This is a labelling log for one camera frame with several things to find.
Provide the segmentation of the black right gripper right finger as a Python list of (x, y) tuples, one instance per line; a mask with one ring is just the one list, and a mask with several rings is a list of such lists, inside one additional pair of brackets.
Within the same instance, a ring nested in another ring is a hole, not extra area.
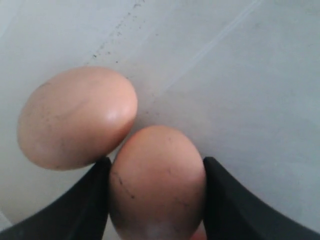
[(203, 160), (209, 240), (318, 240), (319, 233), (276, 211), (239, 183), (215, 158)]

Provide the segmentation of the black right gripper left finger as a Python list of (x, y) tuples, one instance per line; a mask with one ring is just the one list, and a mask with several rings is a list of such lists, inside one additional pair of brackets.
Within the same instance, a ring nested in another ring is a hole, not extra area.
[(111, 161), (101, 158), (65, 194), (3, 230), (2, 240), (101, 240), (108, 219)]

